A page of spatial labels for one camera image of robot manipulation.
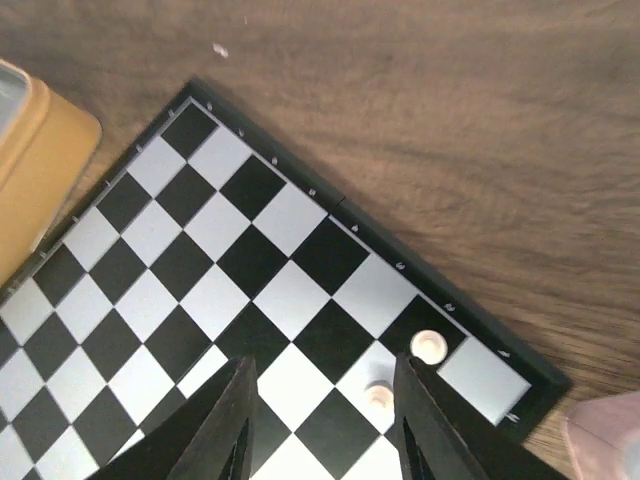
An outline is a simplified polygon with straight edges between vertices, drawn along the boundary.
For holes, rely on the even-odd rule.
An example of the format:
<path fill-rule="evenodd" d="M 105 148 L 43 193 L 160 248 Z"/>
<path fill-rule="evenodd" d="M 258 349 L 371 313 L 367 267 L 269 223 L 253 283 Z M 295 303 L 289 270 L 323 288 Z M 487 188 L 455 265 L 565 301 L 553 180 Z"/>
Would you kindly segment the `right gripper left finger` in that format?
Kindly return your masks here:
<path fill-rule="evenodd" d="M 247 479 L 258 406 L 255 361 L 227 361 L 143 440 L 96 479 Z"/>

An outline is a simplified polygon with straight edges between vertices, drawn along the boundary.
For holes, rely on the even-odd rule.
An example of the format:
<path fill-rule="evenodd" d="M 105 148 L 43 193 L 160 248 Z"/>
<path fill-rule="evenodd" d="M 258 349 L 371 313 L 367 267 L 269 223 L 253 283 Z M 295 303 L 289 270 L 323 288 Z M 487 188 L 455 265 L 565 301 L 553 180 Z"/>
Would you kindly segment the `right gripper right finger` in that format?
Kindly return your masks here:
<path fill-rule="evenodd" d="M 421 360 L 406 354 L 396 357 L 393 391 L 404 479 L 565 477 L 499 432 Z"/>

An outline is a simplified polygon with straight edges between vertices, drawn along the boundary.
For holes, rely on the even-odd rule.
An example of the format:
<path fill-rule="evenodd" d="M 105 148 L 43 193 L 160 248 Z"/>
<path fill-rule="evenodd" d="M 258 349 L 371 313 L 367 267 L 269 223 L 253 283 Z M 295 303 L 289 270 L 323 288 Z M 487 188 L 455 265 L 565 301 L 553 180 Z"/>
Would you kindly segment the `white pawn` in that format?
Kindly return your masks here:
<path fill-rule="evenodd" d="M 394 411 L 394 393 L 384 383 L 369 385 L 365 391 L 365 399 L 368 409 L 377 415 L 390 415 Z"/>
<path fill-rule="evenodd" d="M 427 365 L 442 363 L 448 354 L 446 339 L 437 331 L 421 330 L 410 341 L 410 352 Z"/>

